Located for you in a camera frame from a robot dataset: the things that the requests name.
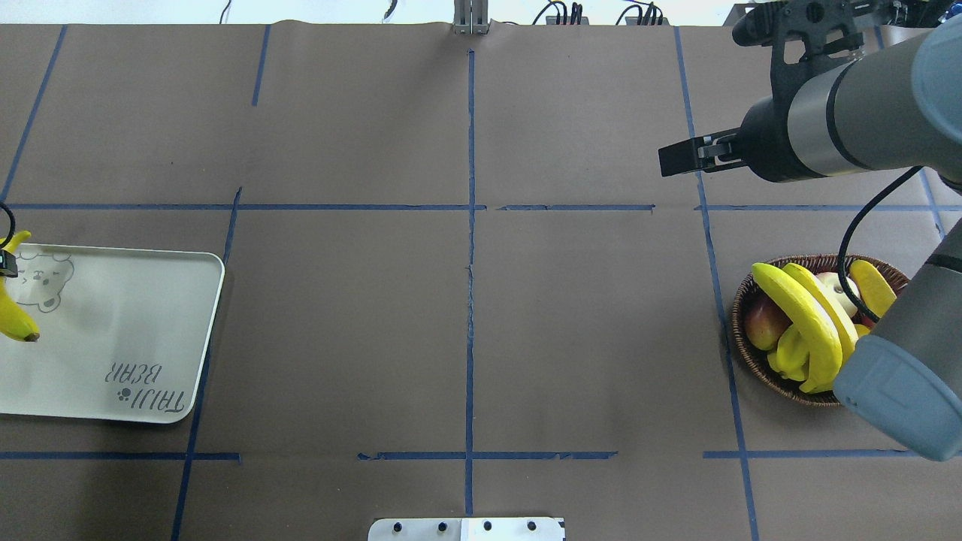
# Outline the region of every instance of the white metal plate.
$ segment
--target white metal plate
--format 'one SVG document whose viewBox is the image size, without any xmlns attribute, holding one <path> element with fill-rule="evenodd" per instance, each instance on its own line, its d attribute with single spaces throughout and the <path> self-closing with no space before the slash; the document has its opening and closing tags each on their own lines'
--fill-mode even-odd
<svg viewBox="0 0 962 541">
<path fill-rule="evenodd" d="M 22 245 L 0 335 L 0 413 L 173 423 L 193 408 L 224 266 L 210 253 Z"/>
<path fill-rule="evenodd" d="M 381 519 L 367 541 L 565 541 L 564 523 L 550 517 Z"/>
</svg>

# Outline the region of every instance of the white tray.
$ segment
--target white tray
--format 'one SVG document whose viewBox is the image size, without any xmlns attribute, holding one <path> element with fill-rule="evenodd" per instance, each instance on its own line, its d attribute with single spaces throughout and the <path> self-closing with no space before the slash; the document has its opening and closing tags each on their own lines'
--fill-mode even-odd
<svg viewBox="0 0 962 541">
<path fill-rule="evenodd" d="M 7 291 L 39 342 L 0 335 L 0 413 L 174 423 L 193 408 L 224 265 L 211 253 L 22 245 Z"/>
</svg>

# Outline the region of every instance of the apple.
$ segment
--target apple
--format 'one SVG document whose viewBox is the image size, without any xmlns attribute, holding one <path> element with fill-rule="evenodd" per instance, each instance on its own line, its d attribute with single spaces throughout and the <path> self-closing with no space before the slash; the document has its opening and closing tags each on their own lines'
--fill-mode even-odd
<svg viewBox="0 0 962 541">
<path fill-rule="evenodd" d="M 863 325 L 867 326 L 869 329 L 875 328 L 875 322 L 870 320 L 868 316 L 862 313 L 859 313 L 858 315 L 861 317 L 861 321 Z"/>
<path fill-rule="evenodd" d="M 842 282 L 839 281 L 838 272 L 819 272 L 815 277 L 824 284 L 829 293 L 835 295 L 835 299 L 838 300 L 842 308 L 845 309 L 845 313 L 848 314 L 850 318 L 854 318 L 855 313 L 858 312 L 858 308 L 855 307 L 855 304 L 848 298 L 848 295 L 845 294 L 845 290 L 842 289 Z M 855 282 L 848 277 L 846 277 L 846 280 L 848 280 L 848 286 L 851 287 L 851 291 L 855 293 L 855 296 L 861 298 Z"/>
<path fill-rule="evenodd" d="M 748 341 L 762 351 L 774 349 L 782 333 L 791 324 L 785 312 L 765 294 L 761 294 L 745 314 Z"/>
</svg>

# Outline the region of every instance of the blue tape line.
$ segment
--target blue tape line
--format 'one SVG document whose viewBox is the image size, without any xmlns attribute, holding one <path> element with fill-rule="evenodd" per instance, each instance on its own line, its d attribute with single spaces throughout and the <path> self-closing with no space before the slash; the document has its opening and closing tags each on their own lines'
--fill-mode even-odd
<svg viewBox="0 0 962 541">
<path fill-rule="evenodd" d="M 468 49 L 468 340 L 465 377 L 465 516 L 474 514 L 474 50 Z"/>
<path fill-rule="evenodd" d="M 505 205 L 499 211 L 653 211 L 654 205 Z"/>
<path fill-rule="evenodd" d="M 204 357 L 204 368 L 200 373 L 200 381 L 197 384 L 197 397 L 194 400 L 193 419 L 190 421 L 190 438 L 187 444 L 187 456 L 184 459 L 184 472 L 181 474 L 180 494 L 177 496 L 177 509 L 174 511 L 174 525 L 170 533 L 171 541 L 180 538 L 181 525 L 184 522 L 184 506 L 187 503 L 187 491 L 190 486 L 190 470 L 194 458 L 194 450 L 197 447 L 197 429 L 200 427 L 200 412 L 204 405 L 204 390 L 207 387 L 207 375 L 211 368 L 211 349 L 207 348 L 207 355 Z"/>
<path fill-rule="evenodd" d="M 875 41 L 878 42 L 878 49 L 885 48 L 885 39 L 882 39 L 882 29 L 878 26 L 875 27 Z"/>
<path fill-rule="evenodd" d="M 413 452 L 378 452 L 370 455 L 358 453 L 358 460 L 372 462 L 375 460 L 464 460 L 466 454 L 462 451 L 413 451 Z"/>
<path fill-rule="evenodd" d="M 477 209 L 486 210 L 484 205 Z M 354 205 L 354 204 L 259 204 L 241 205 L 243 211 L 470 211 L 470 205 Z"/>
<path fill-rule="evenodd" d="M 239 452 L 196 452 L 193 454 L 193 460 L 224 460 L 240 464 L 241 454 Z"/>
<path fill-rule="evenodd" d="M 63 37 L 66 36 L 66 25 L 61 26 L 60 35 L 57 37 L 57 44 L 54 45 L 54 52 L 50 55 L 50 62 L 47 64 L 47 71 L 43 74 L 43 80 L 40 82 L 40 89 L 37 91 L 37 99 L 34 100 L 34 107 L 30 110 L 30 116 L 27 117 L 27 125 L 23 128 L 23 134 L 20 136 L 20 144 L 16 147 L 16 153 L 13 154 L 13 161 L 10 164 L 10 172 L 7 173 L 7 183 L 4 184 L 3 192 L 0 193 L 0 201 L 6 201 L 7 195 L 10 194 L 10 187 L 13 185 L 13 178 L 16 176 L 16 168 L 20 165 L 20 157 L 23 155 L 23 148 L 27 145 L 27 138 L 30 137 L 30 129 L 34 125 L 34 119 L 37 118 L 37 111 L 40 108 L 40 100 L 43 99 L 43 93 L 47 90 L 47 83 L 50 82 L 50 74 L 53 73 L 54 64 L 57 63 L 57 57 L 60 55 L 60 49 L 63 45 Z"/>
<path fill-rule="evenodd" d="M 712 212 L 726 211 L 804 211 L 804 212 L 858 212 L 862 205 L 708 205 Z M 881 212 L 929 212 L 925 205 L 879 205 L 873 209 Z"/>
<path fill-rule="evenodd" d="M 608 460 L 615 456 L 618 456 L 617 451 L 399 451 L 376 454 L 359 452 L 358 460 Z"/>
<path fill-rule="evenodd" d="M 184 460 L 183 452 L 3 451 L 0 460 Z"/>
<path fill-rule="evenodd" d="M 264 77 L 264 63 L 267 60 L 267 43 L 270 40 L 270 25 L 264 25 L 264 42 L 261 43 L 261 63 L 257 66 L 257 81 L 254 82 L 254 97 L 250 100 L 251 107 L 257 107 L 257 100 L 261 97 L 261 79 Z"/>
<path fill-rule="evenodd" d="M 238 188 L 237 193 L 234 194 L 234 204 L 231 208 L 231 219 L 227 225 L 227 240 L 224 241 L 224 265 L 231 259 L 231 248 L 234 247 L 234 228 L 238 224 L 238 208 L 241 206 L 241 192 L 243 192 L 243 186 Z"/>
<path fill-rule="evenodd" d="M 688 72 L 685 70 L 685 55 L 681 48 L 681 30 L 674 27 L 674 50 L 678 55 L 678 74 L 681 76 L 681 95 L 685 100 L 685 117 L 688 119 L 688 137 L 695 136 L 695 117 L 692 115 L 692 97 L 688 93 Z"/>
<path fill-rule="evenodd" d="M 17 210 L 42 211 L 232 211 L 234 205 L 180 203 L 12 203 Z M 367 204 L 272 204 L 249 203 L 237 207 L 243 211 L 466 211 L 469 205 L 367 205 Z M 488 210 L 475 205 L 475 210 Z"/>
<path fill-rule="evenodd" d="M 800 451 L 748 451 L 748 458 L 914 458 L 919 455 L 914 451 L 897 449 L 818 449 Z M 738 451 L 706 451 L 702 457 L 709 460 L 740 458 Z"/>
<path fill-rule="evenodd" d="M 608 460 L 615 456 L 617 451 L 479 451 L 472 454 L 475 460 Z"/>
<path fill-rule="evenodd" d="M 185 452 L 0 451 L 0 460 L 185 460 Z M 194 460 L 241 462 L 237 452 L 200 452 Z"/>
<path fill-rule="evenodd" d="M 465 459 L 465 516 L 474 516 L 474 460 Z"/>
<path fill-rule="evenodd" d="M 919 177 L 922 179 L 925 198 L 928 199 L 928 208 L 932 211 L 932 219 L 935 220 L 935 228 L 939 230 L 939 237 L 945 239 L 946 226 L 942 223 L 942 217 L 939 215 L 939 206 L 935 204 L 935 194 L 932 193 L 932 186 L 928 183 L 928 175 L 925 174 L 924 167 L 919 171 Z"/>
<path fill-rule="evenodd" d="M 681 43 L 681 31 L 674 27 L 674 43 L 678 53 L 678 72 L 681 76 L 681 91 L 685 101 L 685 115 L 688 118 L 689 137 L 695 137 L 695 121 L 692 116 L 692 99 L 688 90 L 688 77 L 685 70 L 685 55 Z M 725 364 L 728 369 L 728 392 L 731 396 L 732 417 L 735 424 L 735 436 L 738 441 L 739 461 L 742 466 L 742 483 L 745 486 L 745 501 L 748 513 L 748 526 L 751 530 L 751 540 L 758 541 L 758 521 L 755 516 L 755 498 L 751 489 L 751 475 L 748 470 L 746 454 L 745 431 L 742 427 L 742 412 L 738 402 L 738 388 L 735 385 L 735 367 L 731 360 L 731 346 L 727 340 L 727 322 L 725 320 L 724 305 L 722 303 L 722 285 L 719 280 L 718 264 L 715 258 L 715 244 L 712 241 L 711 221 L 708 216 L 708 200 L 705 195 L 704 179 L 701 171 L 696 172 L 698 179 L 698 201 L 701 204 L 701 223 L 705 230 L 705 245 L 708 249 L 708 265 L 712 273 L 712 287 L 715 289 L 715 308 L 718 312 L 721 326 L 721 342 L 724 345 Z"/>
</svg>

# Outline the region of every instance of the white wall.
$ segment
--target white wall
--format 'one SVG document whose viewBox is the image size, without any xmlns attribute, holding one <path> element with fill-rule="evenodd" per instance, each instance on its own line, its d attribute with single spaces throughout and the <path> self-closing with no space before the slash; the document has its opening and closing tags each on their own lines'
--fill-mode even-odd
<svg viewBox="0 0 962 541">
<path fill-rule="evenodd" d="M 733 0 L 660 0 L 672 24 L 718 26 Z M 0 23 L 205 24 L 217 23 L 227 0 L 0 0 Z M 546 2 L 490 0 L 489 16 L 530 24 Z M 228 23 L 297 19 L 316 23 L 378 23 L 390 0 L 234 0 Z M 614 24 L 621 0 L 586 0 L 592 24 Z M 451 22 L 452 0 L 398 0 L 391 23 Z"/>
</svg>

